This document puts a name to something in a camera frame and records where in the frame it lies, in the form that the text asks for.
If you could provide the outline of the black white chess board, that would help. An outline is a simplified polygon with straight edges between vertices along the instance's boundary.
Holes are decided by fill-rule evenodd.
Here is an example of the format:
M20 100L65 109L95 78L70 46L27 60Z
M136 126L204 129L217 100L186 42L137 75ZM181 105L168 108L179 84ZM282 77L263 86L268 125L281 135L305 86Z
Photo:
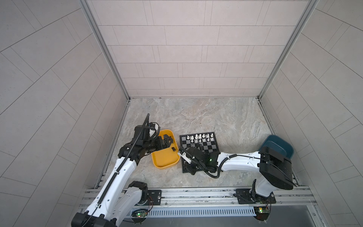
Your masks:
M201 132L194 134L184 134L180 135L180 144L185 149L188 150L190 147L196 147L204 154L211 154L213 152L219 151L218 143L216 140L216 135L214 132ZM184 159L181 161L182 173L189 173L189 170L195 169L196 172L202 171L202 169L195 163L188 163Z

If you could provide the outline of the yellow plastic tray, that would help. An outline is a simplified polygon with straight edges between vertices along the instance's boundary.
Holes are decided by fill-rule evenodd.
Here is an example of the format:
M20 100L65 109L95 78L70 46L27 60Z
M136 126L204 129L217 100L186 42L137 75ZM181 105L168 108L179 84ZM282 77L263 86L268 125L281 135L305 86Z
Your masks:
M154 166L158 169L166 169L175 166L179 162L180 156L178 155L178 144L173 132L171 130L162 130L159 135L161 136L161 139L164 139L167 135L173 142L170 147L155 151L151 154Z

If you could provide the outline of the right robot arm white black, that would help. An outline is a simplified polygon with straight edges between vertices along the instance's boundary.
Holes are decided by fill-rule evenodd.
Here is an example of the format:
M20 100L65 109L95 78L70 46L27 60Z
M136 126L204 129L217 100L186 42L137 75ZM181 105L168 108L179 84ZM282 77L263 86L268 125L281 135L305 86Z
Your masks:
M266 146L249 154L219 151L208 153L199 147L180 147L178 155L188 163L187 169L192 175L198 168L214 179L218 179L222 171L259 172L261 177L253 181L249 191L234 194L234 197L243 204L272 204L273 191L292 190L295 187L291 160Z

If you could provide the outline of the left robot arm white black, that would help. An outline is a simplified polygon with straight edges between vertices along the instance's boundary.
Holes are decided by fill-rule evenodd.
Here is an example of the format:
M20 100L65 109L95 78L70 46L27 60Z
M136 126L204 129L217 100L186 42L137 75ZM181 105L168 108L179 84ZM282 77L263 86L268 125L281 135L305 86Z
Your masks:
M85 212L76 213L71 221L73 227L117 227L136 204L148 200L148 188L144 182L134 181L122 194L127 180L140 160L153 152L176 148L172 136L160 135L160 126L149 121L135 127L131 142L120 148L115 167L106 184Z

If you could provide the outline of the right controller circuit board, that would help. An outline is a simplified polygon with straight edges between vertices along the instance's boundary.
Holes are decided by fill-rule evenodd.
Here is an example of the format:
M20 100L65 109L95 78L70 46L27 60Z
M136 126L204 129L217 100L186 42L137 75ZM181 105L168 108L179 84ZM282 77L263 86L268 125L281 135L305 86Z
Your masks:
M270 210L268 207L253 207L255 216L254 218L258 221L266 221L269 218Z

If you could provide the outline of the controller circuit board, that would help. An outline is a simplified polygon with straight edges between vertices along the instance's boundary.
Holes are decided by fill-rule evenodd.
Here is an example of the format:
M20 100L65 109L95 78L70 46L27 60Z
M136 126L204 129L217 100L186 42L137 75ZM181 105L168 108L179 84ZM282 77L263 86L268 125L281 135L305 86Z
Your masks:
M268 207L253 207L255 216L254 218L258 221L266 221L269 218L270 210Z
M148 210L147 209L139 209L135 210L131 214L131 220L134 222L134 224L142 224L148 216Z

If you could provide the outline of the left controller circuit board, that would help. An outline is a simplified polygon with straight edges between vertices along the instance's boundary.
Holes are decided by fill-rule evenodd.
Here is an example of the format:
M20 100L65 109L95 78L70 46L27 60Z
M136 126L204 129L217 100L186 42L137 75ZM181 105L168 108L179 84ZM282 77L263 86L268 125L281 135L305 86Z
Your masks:
M131 220L134 222L134 224L142 224L148 216L148 210L147 209L139 209L135 210L131 214Z

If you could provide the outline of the teal plastic bin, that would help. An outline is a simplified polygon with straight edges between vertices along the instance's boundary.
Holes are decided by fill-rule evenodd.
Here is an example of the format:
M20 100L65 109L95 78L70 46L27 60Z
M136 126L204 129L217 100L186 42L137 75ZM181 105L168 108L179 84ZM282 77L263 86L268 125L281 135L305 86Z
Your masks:
M261 150L263 147L271 148L289 159L292 159L295 152L291 144L277 135L269 135L260 146L259 150Z

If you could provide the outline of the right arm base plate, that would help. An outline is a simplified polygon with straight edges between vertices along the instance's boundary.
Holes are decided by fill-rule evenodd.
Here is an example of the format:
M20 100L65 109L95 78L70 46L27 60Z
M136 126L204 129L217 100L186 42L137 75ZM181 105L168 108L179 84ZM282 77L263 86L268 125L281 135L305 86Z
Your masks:
M237 198L239 204L275 204L276 198L273 193L268 197L263 197L261 195L251 193L251 189L236 189L233 194Z

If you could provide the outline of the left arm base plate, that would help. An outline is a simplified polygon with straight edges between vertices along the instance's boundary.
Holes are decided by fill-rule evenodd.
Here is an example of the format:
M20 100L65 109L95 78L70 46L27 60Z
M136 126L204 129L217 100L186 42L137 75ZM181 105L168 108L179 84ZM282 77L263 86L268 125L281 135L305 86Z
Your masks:
M138 206L151 206L151 203L153 205L160 205L161 204L161 198L162 198L162 191L161 190L148 190L147 197L144 201L141 201L138 203Z

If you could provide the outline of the aluminium mounting rail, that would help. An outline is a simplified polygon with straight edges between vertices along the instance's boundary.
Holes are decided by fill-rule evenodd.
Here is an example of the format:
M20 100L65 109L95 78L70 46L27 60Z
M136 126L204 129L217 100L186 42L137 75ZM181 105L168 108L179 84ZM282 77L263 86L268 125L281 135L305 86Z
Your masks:
M238 187L161 188L161 196L154 201L154 207L237 206L238 200L233 196L236 189ZM273 194L276 205L311 205L317 203L308 186L299 186L293 190L278 189Z

